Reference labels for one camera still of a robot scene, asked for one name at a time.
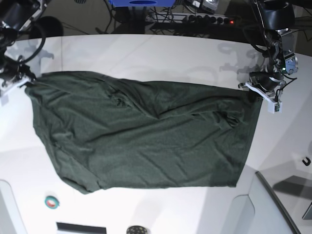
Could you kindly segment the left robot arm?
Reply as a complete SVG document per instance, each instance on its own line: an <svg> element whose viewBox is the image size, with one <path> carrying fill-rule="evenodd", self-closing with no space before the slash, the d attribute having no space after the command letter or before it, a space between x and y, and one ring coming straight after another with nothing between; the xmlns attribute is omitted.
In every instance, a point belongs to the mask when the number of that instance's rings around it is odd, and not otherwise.
<svg viewBox="0 0 312 234"><path fill-rule="evenodd" d="M285 77L298 71L294 53L294 36L291 27L295 23L293 5L287 0L252 0L252 10L257 19L269 59L265 72L255 73L260 89L272 92Z"/></svg>

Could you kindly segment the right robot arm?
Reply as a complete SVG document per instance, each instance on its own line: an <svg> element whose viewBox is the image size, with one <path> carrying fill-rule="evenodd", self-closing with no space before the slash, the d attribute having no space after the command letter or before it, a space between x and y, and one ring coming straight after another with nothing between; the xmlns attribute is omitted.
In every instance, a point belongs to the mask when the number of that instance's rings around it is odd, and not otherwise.
<svg viewBox="0 0 312 234"><path fill-rule="evenodd" d="M2 0L0 2L0 80L2 87L20 82L23 78L31 81L36 79L27 63L39 54L45 44L46 33L37 20L48 3L47 0ZM33 28L39 30L41 38L40 45L34 53L28 58L19 56L17 60L6 56L7 48L12 46L19 37L29 35Z"/></svg>

